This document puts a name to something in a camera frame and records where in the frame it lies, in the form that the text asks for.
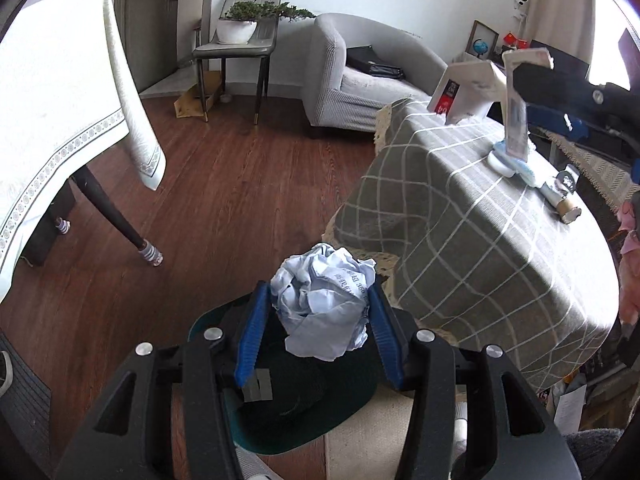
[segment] table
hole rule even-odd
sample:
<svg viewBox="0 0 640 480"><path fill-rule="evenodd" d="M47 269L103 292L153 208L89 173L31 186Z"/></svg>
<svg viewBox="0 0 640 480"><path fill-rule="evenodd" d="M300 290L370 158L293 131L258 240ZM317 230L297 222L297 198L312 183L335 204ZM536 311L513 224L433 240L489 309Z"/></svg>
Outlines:
<svg viewBox="0 0 640 480"><path fill-rule="evenodd" d="M43 0L0 43L0 301L29 236L71 177L154 265L162 254L111 203L86 164L116 143L145 186L166 159L120 42L111 0Z"/></svg>
<svg viewBox="0 0 640 480"><path fill-rule="evenodd" d="M378 154L327 231L357 258L393 259L393 306L462 348L500 345L545 389L585 362L616 319L609 247L580 197L582 216L566 225L537 190L489 167L503 126L444 122L424 102L384 108Z"/></svg>

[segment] security camera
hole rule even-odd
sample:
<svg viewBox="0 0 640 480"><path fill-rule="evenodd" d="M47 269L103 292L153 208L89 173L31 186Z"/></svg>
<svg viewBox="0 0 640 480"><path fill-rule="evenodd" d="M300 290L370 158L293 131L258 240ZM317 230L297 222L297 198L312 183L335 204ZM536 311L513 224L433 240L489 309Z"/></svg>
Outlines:
<svg viewBox="0 0 640 480"><path fill-rule="evenodd" d="M516 0L516 9L522 8L529 0Z"/></svg>

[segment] pink cloth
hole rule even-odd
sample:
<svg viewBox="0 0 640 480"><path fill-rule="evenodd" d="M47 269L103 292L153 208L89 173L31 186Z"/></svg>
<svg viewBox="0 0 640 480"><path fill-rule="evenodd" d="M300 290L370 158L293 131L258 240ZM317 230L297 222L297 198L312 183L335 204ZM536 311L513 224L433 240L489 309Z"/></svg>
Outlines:
<svg viewBox="0 0 640 480"><path fill-rule="evenodd" d="M631 202L618 210L619 231L627 231L622 245L620 275L620 304L618 315L623 323L636 324L640 316L640 241L636 233L636 216Z"/></svg>
<svg viewBox="0 0 640 480"><path fill-rule="evenodd" d="M629 251L640 249L640 240L638 240L638 234L636 234L636 216L629 200L623 202L620 209L618 209L618 221L620 222L618 231L628 231L620 253L624 256Z"/></svg>

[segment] red label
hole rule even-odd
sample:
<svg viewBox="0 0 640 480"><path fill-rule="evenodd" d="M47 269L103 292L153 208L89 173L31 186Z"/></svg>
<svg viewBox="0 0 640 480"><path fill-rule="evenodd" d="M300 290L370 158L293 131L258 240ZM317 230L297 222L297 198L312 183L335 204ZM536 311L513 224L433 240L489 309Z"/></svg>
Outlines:
<svg viewBox="0 0 640 480"><path fill-rule="evenodd" d="M444 92L438 99L438 104L436 105L436 113L437 114L448 114L453 104L453 99L456 98L456 94L458 93L458 89L460 85L455 81L449 79L447 85L444 87Z"/></svg>

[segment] white pot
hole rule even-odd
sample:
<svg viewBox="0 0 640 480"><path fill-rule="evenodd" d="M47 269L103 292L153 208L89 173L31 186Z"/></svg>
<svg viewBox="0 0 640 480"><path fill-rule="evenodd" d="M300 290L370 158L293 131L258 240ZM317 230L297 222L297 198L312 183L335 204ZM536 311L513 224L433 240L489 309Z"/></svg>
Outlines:
<svg viewBox="0 0 640 480"><path fill-rule="evenodd" d="M218 41L224 44L247 43L254 34L258 22L235 22L234 20L219 20Z"/></svg>

